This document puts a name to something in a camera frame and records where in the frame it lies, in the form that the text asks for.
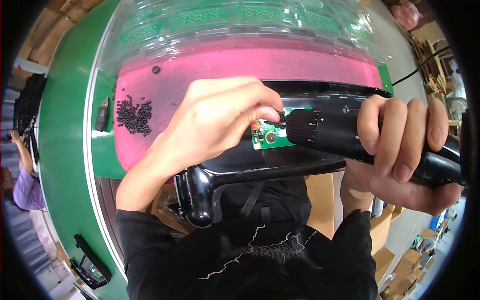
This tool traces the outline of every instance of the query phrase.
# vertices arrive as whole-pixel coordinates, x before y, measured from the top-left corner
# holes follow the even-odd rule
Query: pink bag
[[[400,5],[393,5],[391,10],[395,20],[405,30],[411,30],[417,26],[420,19],[420,13],[412,2],[405,1]]]

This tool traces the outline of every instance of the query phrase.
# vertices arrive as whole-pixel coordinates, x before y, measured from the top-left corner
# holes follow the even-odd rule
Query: black power cord
[[[421,68],[423,68],[423,67],[427,64],[427,62],[429,62],[432,58],[434,58],[435,56],[437,56],[437,55],[439,55],[440,53],[445,52],[445,51],[447,51],[447,50],[449,50],[449,49],[450,49],[450,46],[447,46],[447,47],[442,48],[442,49],[438,50],[437,52],[433,53],[433,54],[430,55],[430,57],[428,57],[423,63],[421,63],[421,65],[420,65],[418,68],[416,68],[415,71],[413,71],[412,73],[410,73],[410,74],[408,74],[407,76],[403,77],[402,79],[396,81],[394,84],[392,84],[392,86],[394,86],[395,84],[398,84],[398,83],[400,83],[400,82],[402,82],[402,81],[410,78],[413,74],[415,74],[415,73],[418,72]]]

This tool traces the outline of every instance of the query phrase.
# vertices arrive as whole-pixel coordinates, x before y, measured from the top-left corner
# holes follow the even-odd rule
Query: circuit board
[[[284,108],[281,118],[286,117],[294,109],[312,109],[311,107]],[[259,119],[250,124],[252,145],[255,150],[293,146],[287,139],[285,125]]]

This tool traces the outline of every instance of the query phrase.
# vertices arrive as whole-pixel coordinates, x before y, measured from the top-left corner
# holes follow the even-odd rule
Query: black hair
[[[1,181],[0,182],[1,198],[2,198],[2,200],[7,200],[8,203],[10,203],[11,205],[14,205],[14,206],[18,207],[17,203],[15,203],[15,201],[13,200],[13,191],[12,190],[7,190],[3,187],[3,181],[4,181],[3,176],[4,176],[6,171],[8,171],[7,168],[1,167],[1,171],[0,171],[0,175],[1,175],[0,176],[0,179],[1,179],[0,180]]]

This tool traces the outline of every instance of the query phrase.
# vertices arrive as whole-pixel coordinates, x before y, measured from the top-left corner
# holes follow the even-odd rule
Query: electric screwdriver
[[[373,165],[374,156],[363,149],[358,137],[357,114],[295,109],[287,116],[286,130],[293,144]],[[459,148],[458,140],[449,137],[449,142],[457,143]],[[451,182],[465,186],[459,151],[444,146],[434,152],[426,143],[411,180],[431,188]]]

